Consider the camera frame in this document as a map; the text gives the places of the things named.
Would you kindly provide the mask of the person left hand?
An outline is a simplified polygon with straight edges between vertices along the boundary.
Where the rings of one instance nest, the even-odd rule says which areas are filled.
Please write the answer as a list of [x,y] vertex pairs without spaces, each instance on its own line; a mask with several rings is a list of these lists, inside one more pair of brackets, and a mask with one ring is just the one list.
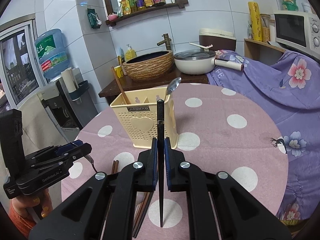
[[43,196],[18,196],[10,200],[9,217],[20,233],[25,237],[29,237],[31,229],[36,225],[28,209],[35,206],[41,206],[42,218],[48,216],[52,210],[52,199],[49,190],[45,189],[42,192]]

